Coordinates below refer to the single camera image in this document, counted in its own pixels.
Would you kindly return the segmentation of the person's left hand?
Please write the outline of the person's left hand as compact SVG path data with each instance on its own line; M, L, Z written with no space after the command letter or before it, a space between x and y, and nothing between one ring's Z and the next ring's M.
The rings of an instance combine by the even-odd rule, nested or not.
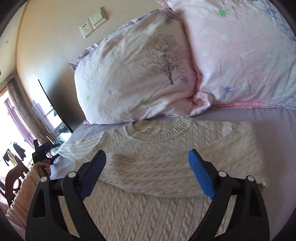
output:
M39 174L40 177L50 177L51 169L49 162L36 162L34 164L34 169Z

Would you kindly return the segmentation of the pink sleeve forearm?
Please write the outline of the pink sleeve forearm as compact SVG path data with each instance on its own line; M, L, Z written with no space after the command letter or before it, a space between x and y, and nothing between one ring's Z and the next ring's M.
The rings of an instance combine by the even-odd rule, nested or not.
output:
M42 163L35 164L27 173L20 190L14 198L13 204L6 212L6 218L23 240L25 240L26 222L30 205L40 180L38 172L40 164Z

